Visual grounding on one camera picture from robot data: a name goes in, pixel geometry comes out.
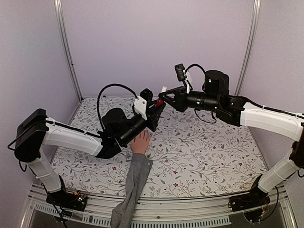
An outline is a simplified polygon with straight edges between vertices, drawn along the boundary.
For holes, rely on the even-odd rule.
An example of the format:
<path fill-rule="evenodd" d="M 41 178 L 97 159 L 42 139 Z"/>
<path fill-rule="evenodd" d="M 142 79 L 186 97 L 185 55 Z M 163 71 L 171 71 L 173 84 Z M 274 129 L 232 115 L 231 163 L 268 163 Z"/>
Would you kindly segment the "red nail polish bottle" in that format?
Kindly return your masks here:
<path fill-rule="evenodd" d="M 160 105 L 162 105 L 162 104 L 164 104 L 164 101 L 163 100 L 161 100 L 161 99 L 158 99 L 157 101 L 156 101 L 156 107 L 158 107 L 158 106 L 160 106 Z"/>

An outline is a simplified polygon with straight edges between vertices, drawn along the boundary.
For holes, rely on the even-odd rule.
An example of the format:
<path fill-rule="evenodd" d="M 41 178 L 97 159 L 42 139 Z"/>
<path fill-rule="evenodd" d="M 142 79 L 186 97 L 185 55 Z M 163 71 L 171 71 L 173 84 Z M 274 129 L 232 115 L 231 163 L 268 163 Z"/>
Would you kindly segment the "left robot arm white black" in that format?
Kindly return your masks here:
<path fill-rule="evenodd" d="M 67 206 L 71 197 L 64 184 L 43 154 L 43 145 L 54 145 L 85 152 L 97 158 L 109 159 L 148 128 L 156 131 L 165 104 L 149 105 L 137 110 L 130 119 L 121 108 L 113 108 L 102 117 L 102 131 L 90 133 L 47 117 L 44 109 L 37 109 L 18 126 L 16 138 L 8 144 L 15 157 L 27 164 L 52 198 L 60 206 Z"/>

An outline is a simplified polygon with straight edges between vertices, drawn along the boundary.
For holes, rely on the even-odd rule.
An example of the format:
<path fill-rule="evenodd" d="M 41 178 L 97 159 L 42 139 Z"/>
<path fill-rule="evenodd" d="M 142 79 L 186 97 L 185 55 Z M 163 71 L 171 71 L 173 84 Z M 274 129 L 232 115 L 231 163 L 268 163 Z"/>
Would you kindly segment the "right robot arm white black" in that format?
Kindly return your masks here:
<path fill-rule="evenodd" d="M 159 98 L 180 112 L 188 108 L 211 111 L 227 124 L 266 130 L 294 141 L 291 154 L 259 176 L 251 193 L 246 195 L 247 205 L 256 207 L 263 201 L 264 194 L 304 167 L 304 116 L 230 95 L 229 77 L 221 71 L 208 70 L 204 75 L 202 92 L 184 85 L 159 93 Z"/>

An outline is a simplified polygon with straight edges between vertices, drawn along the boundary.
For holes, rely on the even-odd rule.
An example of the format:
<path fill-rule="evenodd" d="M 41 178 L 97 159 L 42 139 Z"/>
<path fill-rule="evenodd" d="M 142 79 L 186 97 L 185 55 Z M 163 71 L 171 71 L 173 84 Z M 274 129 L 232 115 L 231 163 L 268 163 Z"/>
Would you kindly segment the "person's hand on table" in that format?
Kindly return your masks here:
<path fill-rule="evenodd" d="M 145 155 L 150 140 L 152 138 L 152 134 L 148 132 L 148 130 L 144 130 L 139 133 L 132 141 L 131 141 L 131 149 L 133 154 L 143 154 Z"/>

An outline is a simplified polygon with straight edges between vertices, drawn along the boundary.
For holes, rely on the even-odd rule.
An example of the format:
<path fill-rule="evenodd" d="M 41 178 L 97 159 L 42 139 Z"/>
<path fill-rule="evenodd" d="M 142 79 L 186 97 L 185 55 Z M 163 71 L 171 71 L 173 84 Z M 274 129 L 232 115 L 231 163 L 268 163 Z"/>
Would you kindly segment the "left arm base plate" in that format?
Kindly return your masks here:
<path fill-rule="evenodd" d="M 80 191 L 69 193 L 63 190 L 49 193 L 47 191 L 47 203 L 66 209 L 85 211 L 87 195 Z"/>

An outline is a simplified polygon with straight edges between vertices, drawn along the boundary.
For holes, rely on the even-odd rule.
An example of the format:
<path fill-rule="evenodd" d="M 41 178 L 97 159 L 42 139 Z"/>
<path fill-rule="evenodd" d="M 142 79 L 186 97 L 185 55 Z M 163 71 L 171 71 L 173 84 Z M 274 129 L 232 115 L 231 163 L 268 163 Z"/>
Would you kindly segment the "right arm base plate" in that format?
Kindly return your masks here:
<path fill-rule="evenodd" d="M 253 192 L 236 195 L 229 198 L 228 208 L 233 212 L 244 212 L 245 219 L 250 223 L 261 222 L 269 210 L 270 198 L 268 194 Z"/>

